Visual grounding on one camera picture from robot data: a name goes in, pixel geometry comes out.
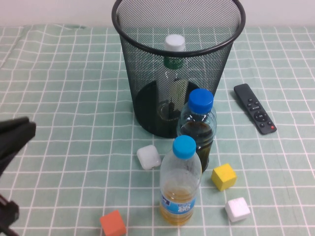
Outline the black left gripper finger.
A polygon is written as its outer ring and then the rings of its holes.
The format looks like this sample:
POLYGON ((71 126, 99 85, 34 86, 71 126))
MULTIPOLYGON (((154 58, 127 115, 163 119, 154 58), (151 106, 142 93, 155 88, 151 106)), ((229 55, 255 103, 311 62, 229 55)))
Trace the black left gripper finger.
POLYGON ((32 121, 15 128, 0 128, 0 175, 35 133, 36 123, 32 121))
POLYGON ((0 122, 1 128, 15 128, 20 125, 26 124, 29 122, 28 117, 20 117, 20 118, 14 118, 14 119, 8 119, 0 122))

